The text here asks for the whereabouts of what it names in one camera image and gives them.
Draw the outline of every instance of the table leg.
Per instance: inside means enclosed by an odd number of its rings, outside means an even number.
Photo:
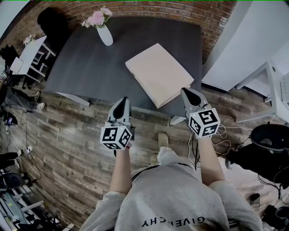
[[[40,75],[42,75],[42,76],[44,76],[45,77],[45,74],[43,74],[40,70],[37,70],[35,67],[33,67],[32,65],[30,66],[30,68],[32,69],[32,70],[35,70],[38,74],[40,74]]]
[[[181,123],[185,119],[186,117],[174,116],[170,121],[170,125],[177,125],[178,123]]]
[[[32,204],[32,205],[29,205],[29,206],[27,206],[27,207],[24,207],[24,208],[22,208],[21,210],[22,210],[22,212],[25,212],[25,211],[30,210],[30,209],[32,209],[32,208],[36,208],[36,207],[38,207],[38,206],[41,206],[42,204],[44,204],[44,200],[38,201],[38,202],[36,202],[36,203],[34,203],[34,204]]]
[[[31,79],[34,79],[36,82],[39,82],[39,83],[41,83],[41,81],[39,81],[38,79],[36,79],[36,78],[34,78],[34,77],[32,77],[31,75],[29,75],[29,74],[26,74],[26,76],[28,76],[29,78],[31,78]]]
[[[45,43],[43,43],[42,46],[43,46],[46,50],[48,50],[48,54],[46,55],[45,59],[48,59],[48,57],[49,57],[50,54],[52,54],[53,56],[56,56],[56,54],[45,45]]]
[[[245,78],[242,82],[237,84],[236,89],[241,89],[242,87],[246,86],[248,83],[250,83],[252,80],[256,79],[259,73],[261,73],[263,70],[266,69],[267,62],[264,63],[261,67],[259,67],[257,70],[255,70],[252,74],[250,74],[247,78]]]
[[[241,116],[241,117],[237,117],[235,122],[236,123],[241,123],[241,122],[246,122],[246,121],[250,121],[250,120],[255,120],[255,119],[260,119],[266,116],[272,116],[275,115],[275,111],[273,109],[269,109],[266,111],[261,111],[258,113],[255,113],[253,115],[247,115],[247,116]]]
[[[264,99],[265,103],[270,102],[270,101],[272,101],[272,97],[271,96],[268,96],[267,98]]]
[[[71,99],[71,100],[73,100],[73,101],[75,101],[77,103],[83,104],[85,106],[89,106],[90,105],[89,102],[85,101],[82,98],[79,98],[78,96],[71,95],[71,94],[66,94],[66,93],[61,93],[61,92],[56,92],[56,93],[66,97],[66,98],[69,98],[69,99]]]

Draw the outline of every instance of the white desk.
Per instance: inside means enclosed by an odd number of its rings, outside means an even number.
[[[289,123],[289,110],[282,102],[282,93],[281,93],[281,78],[282,74],[274,67],[272,61],[268,61],[258,68],[255,72],[249,75],[241,83],[239,83],[236,88],[240,89],[245,86],[247,83],[258,77],[258,73],[266,69],[269,85],[270,85],[270,95],[272,107],[266,111],[261,111],[253,115],[243,116],[236,118],[236,123],[241,123],[249,120],[255,120],[266,116],[276,115],[280,119]]]
[[[35,81],[39,82],[40,81],[30,75],[28,75],[28,70],[29,68],[31,68],[32,70],[36,71],[37,73],[39,73],[40,75],[45,77],[45,74],[42,73],[40,70],[37,70],[36,68],[34,68],[31,64],[37,54],[37,52],[39,51],[40,47],[43,46],[44,48],[46,48],[48,50],[48,54],[46,55],[45,59],[47,59],[49,57],[50,54],[55,55],[55,53],[53,53],[45,44],[44,41],[47,38],[47,36],[43,36],[37,40],[33,40],[30,43],[28,43],[26,45],[26,47],[24,48],[21,56],[19,57],[19,59],[23,62],[18,74],[24,74],[32,79],[34,79]]]

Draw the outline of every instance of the wooden floor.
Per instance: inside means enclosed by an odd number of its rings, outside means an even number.
[[[43,89],[36,85],[34,94]],[[271,118],[236,124],[236,116],[249,115],[268,108],[263,99],[246,90],[233,89],[228,94],[221,94],[202,89],[212,107],[216,107],[221,123],[227,127],[254,128],[267,123]],[[100,143],[100,129],[107,119],[111,104],[92,100],[90,107],[84,107],[53,93],[41,94],[46,107],[39,112],[22,113],[21,110],[8,109],[17,118],[18,123],[25,122],[28,128],[27,145],[32,145],[32,155],[42,174],[32,191],[38,199],[45,200],[47,210],[58,215],[65,224],[74,223],[77,230],[95,209],[98,200],[107,192],[112,171],[114,155]],[[166,132],[169,135],[170,147],[180,156],[188,155],[190,131],[185,122],[169,126],[169,117],[164,114],[133,108],[131,123],[135,129],[135,141],[130,149],[132,169],[149,164],[149,157],[158,151],[157,135]],[[6,152],[9,136],[5,135],[4,123],[1,123],[2,152]],[[11,144],[9,151],[16,151],[26,145],[26,127],[17,125],[9,127]],[[226,139],[242,143],[250,134],[249,130],[228,128]],[[222,141],[213,136],[213,142]],[[226,153],[228,142],[215,146],[217,152]],[[219,157],[224,168],[226,179],[231,182],[246,198],[252,193],[261,194],[262,212],[268,204],[277,203],[277,190],[262,185],[257,175],[251,171],[236,167],[226,170],[224,158]],[[39,171],[26,155],[19,158],[22,171],[36,179]]]

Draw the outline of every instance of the person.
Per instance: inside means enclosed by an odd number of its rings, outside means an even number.
[[[20,168],[17,157],[19,157],[21,154],[23,154],[23,150],[19,150],[18,152],[8,152],[6,154],[0,154],[0,169],[5,169],[14,164],[18,168]]]
[[[40,92],[34,96],[28,96],[24,92],[10,88],[0,80],[0,106],[14,107],[27,111],[39,111],[45,107],[45,103],[37,103]]]
[[[5,69],[11,67],[16,57],[19,58],[14,46],[9,47],[8,45],[0,50],[0,56],[5,60]]]
[[[259,216],[225,181],[210,137],[198,139],[201,179],[168,147],[165,133],[158,144],[152,165],[132,174],[129,148],[117,150],[109,192],[80,231],[262,230]]]

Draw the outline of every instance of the shoe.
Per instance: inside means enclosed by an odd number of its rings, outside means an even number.
[[[34,109],[35,111],[40,111],[45,107],[45,103],[38,103],[36,105],[36,108]]]
[[[23,150],[19,149],[18,152],[17,152],[17,155],[21,156],[22,154],[23,154]]]
[[[164,132],[158,134],[158,149],[161,147],[168,147],[168,135]]]
[[[34,103],[37,103],[40,94],[41,94],[41,92],[39,91],[33,96],[34,97]]]
[[[154,153],[149,157],[149,163],[150,164],[159,164],[157,153]]]

